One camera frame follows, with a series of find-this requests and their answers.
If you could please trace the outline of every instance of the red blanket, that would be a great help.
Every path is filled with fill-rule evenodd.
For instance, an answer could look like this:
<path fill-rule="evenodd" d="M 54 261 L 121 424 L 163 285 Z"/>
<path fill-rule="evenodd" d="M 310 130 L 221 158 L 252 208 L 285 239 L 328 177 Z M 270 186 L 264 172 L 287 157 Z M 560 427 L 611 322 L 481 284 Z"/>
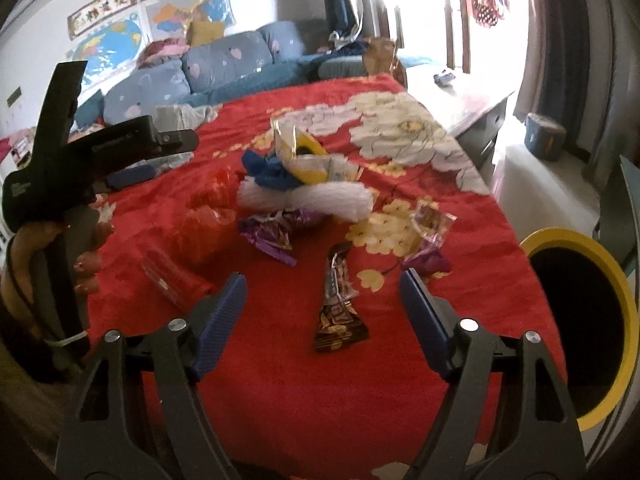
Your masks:
<path fill-rule="evenodd" d="M 265 152 L 271 116 L 301 122 L 320 135 L 329 152 L 366 165 L 362 181 L 379 193 L 371 224 L 329 221 L 312 235 L 294 237 L 295 267 L 238 237 L 232 251 L 196 269 L 217 286 L 233 271 L 248 280 L 244 312 L 217 369 L 199 386 L 212 426 L 235 460 L 314 480 L 372 479 L 378 468 L 414 460 L 446 389 L 428 368 L 398 294 L 398 263 L 405 254 L 401 231 L 408 208 L 419 198 L 430 197 L 458 217 L 443 246 L 453 270 L 430 280 L 431 292 L 492 332 L 520 336 L 537 330 L 563 366 L 543 291 L 497 203 L 482 190 L 475 170 L 465 166 L 456 143 L 398 92 L 401 88 L 382 76 L 225 104 L 218 118 L 199 130 L 193 161 L 111 198 L 117 202 L 116 232 L 102 253 L 102 292 L 90 302 L 94 343 L 111 328 L 126 335 L 148 333 L 181 316 L 145 277 L 141 246 L 166 246 L 174 209 L 212 168 L 240 170 L 244 150 Z M 300 111 L 310 105 L 322 106 Z M 379 110 L 386 111 L 376 118 Z M 380 137 L 372 141 L 367 132 Z M 421 142 L 419 150 L 405 142 L 407 136 Z M 438 142 L 431 142 L 433 136 L 440 136 Z M 438 148 L 442 143 L 449 151 Z M 429 156 L 430 162 L 418 164 Z M 325 258 L 328 248 L 345 238 L 354 243 L 348 265 L 360 291 L 353 304 L 370 339 L 317 354 L 312 342 Z M 152 416 L 161 420 L 152 388 L 147 397 Z M 496 401 L 493 384 L 479 442 L 487 442 Z"/>

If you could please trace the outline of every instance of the blue gripper pad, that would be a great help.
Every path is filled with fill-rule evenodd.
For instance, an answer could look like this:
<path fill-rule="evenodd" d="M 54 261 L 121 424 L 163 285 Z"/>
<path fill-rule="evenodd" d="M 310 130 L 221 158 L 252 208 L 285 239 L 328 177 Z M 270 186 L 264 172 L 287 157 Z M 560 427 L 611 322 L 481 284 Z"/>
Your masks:
<path fill-rule="evenodd" d="M 217 306 L 200 333 L 196 359 L 191 365 L 196 381 L 201 381 L 218 364 L 236 320 L 240 317 L 246 296 L 246 278 L 241 274 L 232 276 L 216 295 Z"/>
<path fill-rule="evenodd" d="M 456 370 L 447 330 L 438 317 L 435 299 L 413 270 L 400 276 L 400 298 L 429 368 L 447 380 Z"/>

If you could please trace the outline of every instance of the metal screw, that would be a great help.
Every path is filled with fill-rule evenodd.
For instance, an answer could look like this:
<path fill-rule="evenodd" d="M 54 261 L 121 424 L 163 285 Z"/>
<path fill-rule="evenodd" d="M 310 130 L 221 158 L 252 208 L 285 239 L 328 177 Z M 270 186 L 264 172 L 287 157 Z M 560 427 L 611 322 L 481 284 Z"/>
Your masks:
<path fill-rule="evenodd" d="M 527 340 L 531 343 L 539 343 L 540 341 L 542 341 L 542 338 L 540 337 L 540 334 L 538 332 L 533 332 L 533 330 L 527 332 L 524 337 L 527 338 Z"/>
<path fill-rule="evenodd" d="M 120 332 L 118 332 L 117 330 L 109 330 L 104 335 L 104 340 L 107 343 L 115 343 L 118 339 L 120 339 Z"/>
<path fill-rule="evenodd" d="M 173 319 L 169 322 L 169 330 L 171 330 L 171 332 L 180 332 L 180 330 L 183 330 L 186 327 L 187 322 L 180 318 Z"/>
<path fill-rule="evenodd" d="M 479 328 L 478 323 L 468 317 L 460 320 L 460 326 L 467 332 L 475 332 Z"/>

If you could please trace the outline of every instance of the black handheld device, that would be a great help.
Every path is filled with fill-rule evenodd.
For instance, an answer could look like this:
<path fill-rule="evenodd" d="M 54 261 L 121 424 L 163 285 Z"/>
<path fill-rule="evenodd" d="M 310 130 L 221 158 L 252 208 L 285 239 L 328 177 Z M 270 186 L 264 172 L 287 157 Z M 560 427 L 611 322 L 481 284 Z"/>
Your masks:
<path fill-rule="evenodd" d="M 191 152 L 199 142 L 193 130 L 158 132 L 150 116 L 68 142 L 85 67 L 85 61 L 57 65 L 40 112 L 31 160 L 7 176 L 2 190 L 2 212 L 11 231 L 33 221 L 69 225 L 31 261 L 33 313 L 46 329 L 60 370 L 89 350 L 86 298 L 75 293 L 73 264 L 93 245 L 99 217 L 89 207 L 95 202 L 94 182 L 143 159 Z"/>

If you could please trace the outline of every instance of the floor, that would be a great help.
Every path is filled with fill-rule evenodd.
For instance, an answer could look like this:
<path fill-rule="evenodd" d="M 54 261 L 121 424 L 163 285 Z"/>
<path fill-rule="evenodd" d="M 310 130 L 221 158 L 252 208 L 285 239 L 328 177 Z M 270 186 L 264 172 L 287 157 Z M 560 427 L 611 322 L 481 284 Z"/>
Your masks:
<path fill-rule="evenodd" d="M 525 127 L 510 117 L 498 134 L 495 154 L 481 168 L 500 208 L 518 240 L 545 227 L 565 227 L 591 236 L 598 220 L 600 199 L 582 179 L 584 163 L 564 152 L 557 162 L 537 160 L 524 146 Z M 634 286 L 635 276 L 630 277 Z M 606 430 L 595 449 L 602 452 L 613 441 L 630 410 L 640 399 L 640 374 L 632 381 L 628 403 L 619 423 Z M 585 452 L 591 449 L 602 425 L 582 435 Z"/>

